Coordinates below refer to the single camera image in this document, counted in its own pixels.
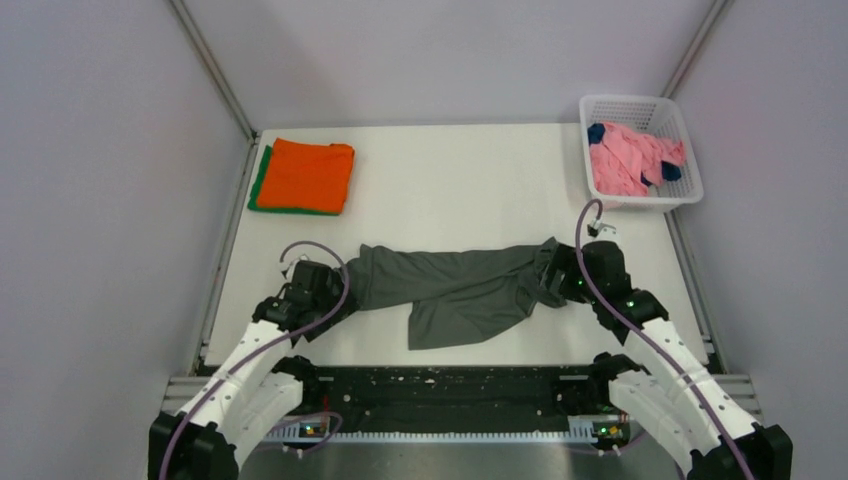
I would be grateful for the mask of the grey t-shirt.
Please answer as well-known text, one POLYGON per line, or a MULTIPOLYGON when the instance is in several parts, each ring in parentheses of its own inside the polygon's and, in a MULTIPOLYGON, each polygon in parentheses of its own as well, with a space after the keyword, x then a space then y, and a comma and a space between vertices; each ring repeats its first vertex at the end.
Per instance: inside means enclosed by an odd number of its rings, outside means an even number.
POLYGON ((465 252, 361 245, 347 269, 360 310, 411 305, 407 345, 432 350, 485 342, 529 318, 539 304, 564 306, 542 284, 559 245, 555 238, 465 252))

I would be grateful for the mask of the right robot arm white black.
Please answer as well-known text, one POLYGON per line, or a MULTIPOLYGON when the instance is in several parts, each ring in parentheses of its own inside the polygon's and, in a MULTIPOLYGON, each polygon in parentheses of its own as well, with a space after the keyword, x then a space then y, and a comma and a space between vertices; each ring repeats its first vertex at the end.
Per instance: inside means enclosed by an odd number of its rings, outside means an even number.
POLYGON ((586 304, 624 351, 590 366, 589 404, 627 414, 674 460, 685 479, 788 479, 793 443, 741 407, 689 350, 668 311, 633 287, 612 241, 555 246, 540 285, 586 304))

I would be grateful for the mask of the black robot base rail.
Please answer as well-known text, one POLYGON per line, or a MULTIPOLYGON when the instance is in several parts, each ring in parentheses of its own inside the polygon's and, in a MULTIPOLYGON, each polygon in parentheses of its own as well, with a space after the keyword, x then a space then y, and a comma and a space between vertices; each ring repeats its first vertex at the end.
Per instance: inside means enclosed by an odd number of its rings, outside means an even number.
POLYGON ((345 434, 635 434, 589 366, 332 367, 294 357, 272 370, 302 381, 296 414, 334 411, 345 434))

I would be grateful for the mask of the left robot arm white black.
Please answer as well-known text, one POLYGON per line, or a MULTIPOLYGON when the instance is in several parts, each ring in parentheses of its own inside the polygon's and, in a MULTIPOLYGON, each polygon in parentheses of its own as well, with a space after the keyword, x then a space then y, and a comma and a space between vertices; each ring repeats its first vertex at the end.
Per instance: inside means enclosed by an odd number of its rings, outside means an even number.
POLYGON ((150 479, 236 479, 288 414, 319 404, 317 368, 293 355, 356 308, 345 265, 295 261, 280 292, 261 301, 236 347, 190 400, 148 434, 150 479))

